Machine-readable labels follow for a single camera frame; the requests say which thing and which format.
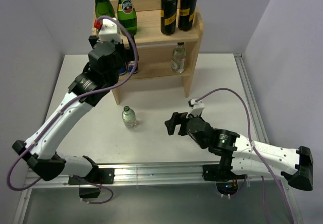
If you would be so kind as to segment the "clear glass bottle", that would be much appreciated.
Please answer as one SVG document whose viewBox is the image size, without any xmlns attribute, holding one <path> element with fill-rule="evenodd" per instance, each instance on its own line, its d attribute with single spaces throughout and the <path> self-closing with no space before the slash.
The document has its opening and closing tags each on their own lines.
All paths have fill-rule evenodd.
<svg viewBox="0 0 323 224">
<path fill-rule="evenodd" d="M 122 111 L 122 120 L 125 126 L 129 129 L 136 126 L 137 119 L 135 112 L 129 106 L 124 106 Z"/>
<path fill-rule="evenodd" d="M 171 68 L 175 73 L 184 72 L 187 50 L 183 42 L 178 42 L 172 53 Z"/>
</svg>

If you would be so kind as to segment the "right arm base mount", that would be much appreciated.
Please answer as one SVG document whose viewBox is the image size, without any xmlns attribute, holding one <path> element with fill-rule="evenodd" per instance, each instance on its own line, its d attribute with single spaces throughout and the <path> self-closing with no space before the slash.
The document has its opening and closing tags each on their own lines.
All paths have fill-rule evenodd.
<svg viewBox="0 0 323 224">
<path fill-rule="evenodd" d="M 231 170 L 220 169 L 219 164 L 205 164 L 202 169 L 202 178 L 205 181 L 215 182 L 217 191 L 222 198 L 226 196 L 230 199 L 237 196 L 246 185 L 247 175 L 237 175 Z"/>
</svg>

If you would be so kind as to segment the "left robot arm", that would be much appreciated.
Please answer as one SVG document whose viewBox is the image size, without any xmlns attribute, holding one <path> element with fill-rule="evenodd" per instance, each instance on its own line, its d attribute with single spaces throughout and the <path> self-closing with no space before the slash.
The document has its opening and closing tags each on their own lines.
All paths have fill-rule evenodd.
<svg viewBox="0 0 323 224">
<path fill-rule="evenodd" d="M 68 87 L 55 112 L 27 140 L 17 140 L 13 149 L 38 176 L 50 181 L 60 174 L 79 176 L 86 183 L 98 178 L 98 165 L 89 157 L 66 156 L 57 148 L 75 124 L 112 89 L 121 85 L 120 69 L 127 55 L 122 38 L 89 37 L 93 49 L 83 72 Z"/>
</svg>

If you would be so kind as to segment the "black yellow Schweppes can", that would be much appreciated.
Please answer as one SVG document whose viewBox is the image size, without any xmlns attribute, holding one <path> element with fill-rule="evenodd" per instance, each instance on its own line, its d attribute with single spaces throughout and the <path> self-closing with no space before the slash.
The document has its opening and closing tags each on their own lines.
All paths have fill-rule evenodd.
<svg viewBox="0 0 323 224">
<path fill-rule="evenodd" d="M 180 0 L 178 28 L 189 31 L 193 25 L 197 0 Z"/>
</svg>

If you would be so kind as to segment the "green bottle front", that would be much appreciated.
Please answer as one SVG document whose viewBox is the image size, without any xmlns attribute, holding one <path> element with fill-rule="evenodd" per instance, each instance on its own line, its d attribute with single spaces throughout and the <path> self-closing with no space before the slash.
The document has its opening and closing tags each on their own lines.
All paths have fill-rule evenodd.
<svg viewBox="0 0 323 224">
<path fill-rule="evenodd" d="M 95 0 L 94 11 L 96 18 L 99 18 L 101 16 L 109 16 L 112 18 L 115 17 L 115 11 L 110 0 Z"/>
</svg>

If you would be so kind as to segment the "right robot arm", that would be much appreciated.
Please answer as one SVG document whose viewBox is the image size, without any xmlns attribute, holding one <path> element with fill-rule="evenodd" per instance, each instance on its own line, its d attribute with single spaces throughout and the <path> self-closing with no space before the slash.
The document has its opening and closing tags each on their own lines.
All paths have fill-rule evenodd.
<svg viewBox="0 0 323 224">
<path fill-rule="evenodd" d="M 202 117 L 175 112 L 165 122 L 173 135 L 179 125 L 179 135 L 188 135 L 202 149 L 219 156 L 218 164 L 203 166 L 206 181 L 225 182 L 245 176 L 275 176 L 285 179 L 295 189 L 313 189 L 313 158 L 308 147 L 281 148 L 249 140 L 236 132 L 213 128 Z"/>
</svg>

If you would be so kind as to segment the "green bottle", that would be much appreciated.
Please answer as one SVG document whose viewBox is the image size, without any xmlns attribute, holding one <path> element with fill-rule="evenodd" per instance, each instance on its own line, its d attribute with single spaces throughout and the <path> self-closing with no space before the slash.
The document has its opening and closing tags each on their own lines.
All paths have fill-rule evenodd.
<svg viewBox="0 0 323 224">
<path fill-rule="evenodd" d="M 115 11 L 110 0 L 95 0 L 94 11 L 96 18 L 99 18 L 101 16 L 109 16 L 112 18 L 115 17 Z"/>
<path fill-rule="evenodd" d="M 119 0 L 117 17 L 130 35 L 137 33 L 137 15 L 131 0 Z"/>
</svg>

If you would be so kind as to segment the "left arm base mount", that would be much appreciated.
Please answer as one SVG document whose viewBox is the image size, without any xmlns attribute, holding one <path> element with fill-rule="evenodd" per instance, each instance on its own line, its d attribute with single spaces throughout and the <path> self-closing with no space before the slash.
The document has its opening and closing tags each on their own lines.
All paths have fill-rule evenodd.
<svg viewBox="0 0 323 224">
<path fill-rule="evenodd" d="M 68 185 L 80 186 L 93 183 L 96 185 L 112 184 L 114 182 L 115 169 L 114 168 L 98 168 L 95 172 L 89 174 L 86 177 L 80 177 L 79 180 L 75 176 L 69 177 Z M 101 193 L 101 187 L 93 186 L 90 187 L 79 187 L 79 196 L 82 199 L 96 199 Z"/>
</svg>

